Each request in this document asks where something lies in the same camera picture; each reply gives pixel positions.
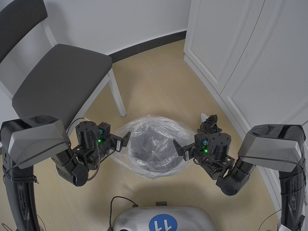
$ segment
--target floor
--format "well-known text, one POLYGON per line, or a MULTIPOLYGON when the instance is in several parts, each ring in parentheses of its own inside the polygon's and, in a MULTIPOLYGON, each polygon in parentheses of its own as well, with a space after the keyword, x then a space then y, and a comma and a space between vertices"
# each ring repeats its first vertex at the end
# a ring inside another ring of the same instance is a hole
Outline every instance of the floor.
MULTIPOLYGON (((195 130, 200 113, 217 114, 218 126, 232 137, 230 156, 236 158, 241 139, 206 87, 183 60, 184 40, 167 44, 113 64, 113 71, 127 111, 119 115, 112 94, 106 86, 93 102, 85 117, 111 124, 114 132, 129 121, 148 114, 184 122, 195 130)), ((76 145, 75 135, 71 136, 76 145)), ((203 208, 218 230, 258 230, 275 212, 272 200, 257 169, 236 196, 226 196, 204 170, 192 165, 183 173, 157 180, 142 178, 119 166, 111 158, 101 165, 96 178, 76 188, 60 178, 52 160, 34 167, 40 182, 35 184, 37 211, 46 229, 71 231, 105 231, 109 222, 110 200, 115 195, 128 197, 139 206, 153 206, 156 201, 168 205, 194 205, 203 208)), ((0 181, 0 222, 15 227, 0 181)), ((113 217, 131 207, 117 199, 113 217)), ((261 230, 277 229, 277 215, 261 230)))

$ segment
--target logo on robot arm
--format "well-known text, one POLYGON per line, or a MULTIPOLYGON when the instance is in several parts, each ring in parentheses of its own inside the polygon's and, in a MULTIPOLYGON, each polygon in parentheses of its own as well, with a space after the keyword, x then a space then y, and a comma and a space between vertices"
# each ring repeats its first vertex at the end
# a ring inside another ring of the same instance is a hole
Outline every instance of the logo on robot arm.
POLYGON ((150 231, 176 231, 177 221, 167 214, 159 214, 153 217, 149 223, 150 231))

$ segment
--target barcode label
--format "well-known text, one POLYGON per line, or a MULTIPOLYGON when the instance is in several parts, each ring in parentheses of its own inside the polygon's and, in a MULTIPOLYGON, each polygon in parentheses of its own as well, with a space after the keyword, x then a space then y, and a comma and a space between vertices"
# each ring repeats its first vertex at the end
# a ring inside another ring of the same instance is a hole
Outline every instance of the barcode label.
POLYGON ((121 146, 121 141, 118 141, 116 144, 116 150, 119 152, 120 151, 120 146, 121 146))
POLYGON ((188 161, 189 160, 189 154, 188 154, 188 151, 185 152, 185 158, 186 160, 185 161, 188 161))

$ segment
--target cabinet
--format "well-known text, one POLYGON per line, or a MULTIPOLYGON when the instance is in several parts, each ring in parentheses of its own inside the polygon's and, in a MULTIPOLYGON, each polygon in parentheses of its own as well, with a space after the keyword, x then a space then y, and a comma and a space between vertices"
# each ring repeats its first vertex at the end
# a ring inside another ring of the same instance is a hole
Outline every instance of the cabinet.
MULTIPOLYGON (((184 52, 242 139, 266 123, 308 135, 308 0, 192 0, 184 52)), ((259 170, 280 209, 277 172, 259 170)))

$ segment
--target clear plastic bag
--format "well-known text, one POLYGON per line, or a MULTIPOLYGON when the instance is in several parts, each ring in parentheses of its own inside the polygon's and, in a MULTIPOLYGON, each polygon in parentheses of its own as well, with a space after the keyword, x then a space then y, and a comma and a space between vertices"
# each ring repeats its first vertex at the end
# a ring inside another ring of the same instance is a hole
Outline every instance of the clear plastic bag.
POLYGON ((178 156, 173 144, 187 145, 194 142, 195 132, 176 121, 159 116, 145 116, 124 125, 115 134, 131 136, 127 147, 111 155, 118 164, 140 176, 156 179, 180 173, 192 164, 178 156))

